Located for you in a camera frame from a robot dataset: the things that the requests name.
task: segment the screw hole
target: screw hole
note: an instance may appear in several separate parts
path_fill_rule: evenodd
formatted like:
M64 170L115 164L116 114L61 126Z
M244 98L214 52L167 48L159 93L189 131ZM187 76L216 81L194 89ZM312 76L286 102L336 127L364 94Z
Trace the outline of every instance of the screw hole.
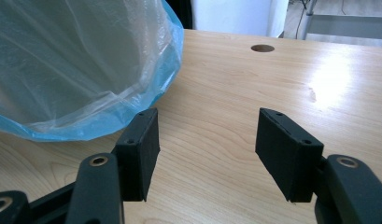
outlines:
M2 197L0 198L0 212L7 209L13 203L12 198Z
M344 166L349 167L349 168L359 167L359 164L356 161L353 161L352 159L347 158L347 157L339 157L336 160L339 162L339 164L344 165Z
M89 165L90 166L102 166L108 162L108 158L104 156L95 157L90 160Z

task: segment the floor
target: floor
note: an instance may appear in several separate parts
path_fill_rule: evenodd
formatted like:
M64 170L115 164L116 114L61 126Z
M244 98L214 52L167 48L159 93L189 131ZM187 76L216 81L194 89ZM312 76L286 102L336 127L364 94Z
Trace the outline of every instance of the floor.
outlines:
M297 27L302 16L304 5L301 0L290 0L284 28L284 38L300 38L303 27L302 20L299 31ZM314 7L315 14L352 15L382 17L382 0L318 0ZM364 45L382 48L382 39L367 39L334 35L307 35L306 40L321 42Z

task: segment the blue plastic bag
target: blue plastic bag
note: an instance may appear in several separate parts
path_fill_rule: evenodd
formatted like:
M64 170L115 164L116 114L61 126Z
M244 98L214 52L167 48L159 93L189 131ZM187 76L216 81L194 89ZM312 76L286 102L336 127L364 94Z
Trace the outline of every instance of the blue plastic bag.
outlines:
M183 28L164 0L0 1L0 131L89 140L167 90Z

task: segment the wooden tabletop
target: wooden tabletop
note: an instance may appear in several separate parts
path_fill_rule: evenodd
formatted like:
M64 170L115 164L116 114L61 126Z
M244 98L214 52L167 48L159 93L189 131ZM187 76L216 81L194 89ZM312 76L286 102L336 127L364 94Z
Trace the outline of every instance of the wooden tabletop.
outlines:
M271 52L251 46L265 44ZM285 113L382 181L382 49L186 31L183 65L159 109L161 153L146 203L127 223L316 223L288 203L255 154L260 107ZM79 163L120 133L36 143L0 133L0 191L30 201L75 180Z

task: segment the wooden table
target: wooden table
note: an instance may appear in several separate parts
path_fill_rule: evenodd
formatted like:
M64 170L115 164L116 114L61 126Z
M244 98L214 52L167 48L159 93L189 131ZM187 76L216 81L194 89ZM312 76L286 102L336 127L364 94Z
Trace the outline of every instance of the wooden table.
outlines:
M162 151L148 201L125 203L127 223L316 223L314 204L287 203L254 152L260 107L382 180L382 49L186 31L182 69L156 107ZM0 133L0 191L48 194L119 135L36 143Z

